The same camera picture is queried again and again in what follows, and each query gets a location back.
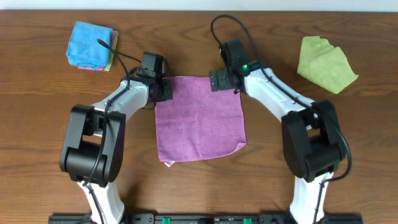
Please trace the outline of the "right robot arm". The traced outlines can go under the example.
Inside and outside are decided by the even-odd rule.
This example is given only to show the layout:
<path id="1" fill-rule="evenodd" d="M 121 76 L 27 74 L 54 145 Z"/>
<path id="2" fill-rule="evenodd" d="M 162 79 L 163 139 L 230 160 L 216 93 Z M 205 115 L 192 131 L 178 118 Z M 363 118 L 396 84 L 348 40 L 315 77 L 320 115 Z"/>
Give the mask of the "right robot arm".
<path id="1" fill-rule="evenodd" d="M 343 159 L 352 160 L 335 107 L 315 102 L 282 82 L 271 68 L 251 60 L 240 40 L 219 44 L 223 70 L 212 70 L 212 91 L 234 90 L 262 103 L 282 125 L 284 159 L 295 176 L 289 212 L 295 223 L 328 223 L 326 188 Z"/>

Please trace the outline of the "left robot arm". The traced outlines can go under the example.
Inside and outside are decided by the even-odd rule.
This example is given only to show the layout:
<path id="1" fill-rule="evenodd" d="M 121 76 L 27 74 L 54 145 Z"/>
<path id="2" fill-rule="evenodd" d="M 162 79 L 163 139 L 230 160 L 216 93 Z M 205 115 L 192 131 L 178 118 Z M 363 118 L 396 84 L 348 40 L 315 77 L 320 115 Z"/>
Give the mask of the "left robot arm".
<path id="1" fill-rule="evenodd" d="M 129 223 L 116 178 L 124 155 L 126 123 L 147 104 L 172 99 L 168 61 L 144 52 L 138 67 L 126 72 L 105 99 L 70 112 L 60 155 L 60 169 L 84 191 L 91 212 L 52 215 L 49 223 Z"/>

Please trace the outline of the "purple microfibre cloth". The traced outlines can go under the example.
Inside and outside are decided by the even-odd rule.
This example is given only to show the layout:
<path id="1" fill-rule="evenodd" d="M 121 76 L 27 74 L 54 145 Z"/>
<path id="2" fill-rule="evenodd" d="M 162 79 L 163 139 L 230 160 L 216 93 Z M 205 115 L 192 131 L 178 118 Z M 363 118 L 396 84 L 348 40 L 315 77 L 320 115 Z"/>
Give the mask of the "purple microfibre cloth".
<path id="1" fill-rule="evenodd" d="M 241 97 L 213 92 L 208 77 L 170 78 L 173 98 L 155 106 L 159 161 L 191 162 L 228 156 L 246 141 Z"/>

